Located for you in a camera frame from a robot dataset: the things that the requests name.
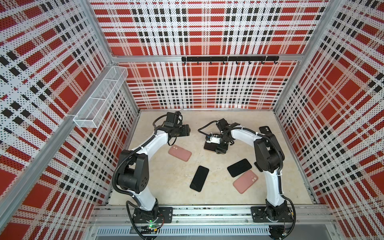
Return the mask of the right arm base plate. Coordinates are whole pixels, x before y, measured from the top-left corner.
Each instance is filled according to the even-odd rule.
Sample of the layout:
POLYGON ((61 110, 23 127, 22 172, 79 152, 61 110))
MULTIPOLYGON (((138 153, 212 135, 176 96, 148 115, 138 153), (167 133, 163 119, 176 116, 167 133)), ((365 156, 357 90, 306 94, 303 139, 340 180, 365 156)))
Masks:
POLYGON ((288 207, 251 207, 254 223, 292 223, 293 215, 288 207))

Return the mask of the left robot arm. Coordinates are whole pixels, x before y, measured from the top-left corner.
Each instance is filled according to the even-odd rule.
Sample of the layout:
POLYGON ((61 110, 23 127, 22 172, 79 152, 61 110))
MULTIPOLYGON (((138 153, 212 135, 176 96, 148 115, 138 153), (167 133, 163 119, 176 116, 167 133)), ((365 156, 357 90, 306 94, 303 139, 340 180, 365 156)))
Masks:
POLYGON ((133 150, 120 153, 118 165, 112 176, 115 192, 130 196, 134 201, 135 211, 144 221, 155 222, 160 216, 159 202, 149 190, 149 163, 155 153, 170 140, 190 135, 189 125, 183 124, 181 112, 168 112, 153 122, 153 134, 133 150))

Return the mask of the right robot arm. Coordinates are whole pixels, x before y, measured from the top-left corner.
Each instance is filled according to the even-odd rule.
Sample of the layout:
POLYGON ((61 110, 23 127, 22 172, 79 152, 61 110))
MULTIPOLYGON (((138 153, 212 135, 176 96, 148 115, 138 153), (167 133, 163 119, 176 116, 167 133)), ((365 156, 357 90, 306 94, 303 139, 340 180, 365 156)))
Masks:
POLYGON ((267 186, 266 208, 264 218, 270 222, 295 223, 295 207, 285 197, 282 188, 282 169, 285 155, 274 134, 267 127, 255 132, 238 123, 229 124, 225 119, 212 121, 198 129, 205 135, 206 144, 215 147, 217 154, 225 154, 229 145, 240 140, 254 148, 256 168, 264 174, 267 186))

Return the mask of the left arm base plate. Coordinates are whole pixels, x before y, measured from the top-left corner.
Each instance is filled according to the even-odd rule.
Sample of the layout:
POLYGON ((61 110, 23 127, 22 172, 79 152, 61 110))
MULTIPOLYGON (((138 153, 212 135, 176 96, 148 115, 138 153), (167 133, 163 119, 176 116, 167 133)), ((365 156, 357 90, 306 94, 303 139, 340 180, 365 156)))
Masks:
POLYGON ((152 211, 144 211, 135 209, 133 214, 133 221, 135 224, 150 224, 150 223, 171 223, 173 219, 172 207, 154 208, 152 211))

